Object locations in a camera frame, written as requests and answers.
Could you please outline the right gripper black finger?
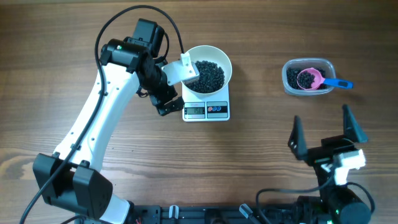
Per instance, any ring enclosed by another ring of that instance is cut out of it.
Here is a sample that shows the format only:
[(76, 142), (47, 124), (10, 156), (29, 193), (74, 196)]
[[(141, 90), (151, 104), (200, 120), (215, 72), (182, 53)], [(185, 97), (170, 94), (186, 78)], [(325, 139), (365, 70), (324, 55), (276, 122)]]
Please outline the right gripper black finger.
[(343, 134), (353, 142), (366, 143), (368, 142), (368, 136), (363, 131), (353, 112), (348, 105), (342, 106), (343, 110)]
[(294, 117), (293, 128), (287, 144), (297, 160), (306, 161), (308, 159), (308, 148), (299, 116)]

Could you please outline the white bowl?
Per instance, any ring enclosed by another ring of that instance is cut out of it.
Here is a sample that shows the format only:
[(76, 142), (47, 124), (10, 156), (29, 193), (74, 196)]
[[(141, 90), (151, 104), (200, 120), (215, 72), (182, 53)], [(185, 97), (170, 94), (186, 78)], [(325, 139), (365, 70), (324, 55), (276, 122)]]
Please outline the white bowl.
[(199, 45), (187, 51), (190, 54), (192, 62), (206, 60), (209, 62), (217, 63), (224, 71), (224, 85), (228, 85), (232, 77), (232, 63), (229, 57), (219, 48), (210, 45)]

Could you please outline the pink scoop blue handle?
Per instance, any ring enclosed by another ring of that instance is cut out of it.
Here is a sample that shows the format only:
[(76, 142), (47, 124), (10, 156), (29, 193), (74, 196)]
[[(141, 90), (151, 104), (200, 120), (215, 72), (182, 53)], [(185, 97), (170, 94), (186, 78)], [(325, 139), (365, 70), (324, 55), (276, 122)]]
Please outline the pink scoop blue handle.
[(352, 89), (354, 83), (337, 78), (324, 78), (315, 68), (306, 68), (297, 75), (297, 85), (306, 91), (317, 90), (321, 85), (328, 85), (342, 89)]

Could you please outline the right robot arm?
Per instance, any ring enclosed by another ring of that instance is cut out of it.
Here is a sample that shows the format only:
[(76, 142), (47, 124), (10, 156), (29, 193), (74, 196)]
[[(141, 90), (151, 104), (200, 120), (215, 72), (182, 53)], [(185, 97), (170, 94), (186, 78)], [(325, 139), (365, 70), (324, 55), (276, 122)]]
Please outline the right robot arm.
[(288, 147), (295, 158), (312, 167), (318, 179), (320, 200), (333, 223), (369, 223), (374, 202), (368, 207), (347, 181), (350, 170), (366, 165), (362, 149), (356, 143), (367, 143), (368, 137), (348, 105), (342, 106), (343, 134), (321, 140), (321, 146), (308, 148), (299, 116), (294, 117)]

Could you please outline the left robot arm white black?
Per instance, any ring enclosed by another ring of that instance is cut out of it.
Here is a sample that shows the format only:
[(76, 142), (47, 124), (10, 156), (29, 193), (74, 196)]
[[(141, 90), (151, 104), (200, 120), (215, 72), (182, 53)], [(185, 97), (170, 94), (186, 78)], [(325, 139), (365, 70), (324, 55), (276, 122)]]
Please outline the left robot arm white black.
[(52, 155), (39, 154), (33, 171), (44, 202), (73, 212), (76, 218), (103, 223), (128, 223), (133, 203), (113, 194), (101, 175), (111, 135), (130, 100), (148, 92), (162, 116), (180, 111), (183, 99), (174, 85), (197, 77), (191, 56), (161, 65), (157, 44), (134, 39), (110, 40), (96, 52), (98, 75), (77, 120)]

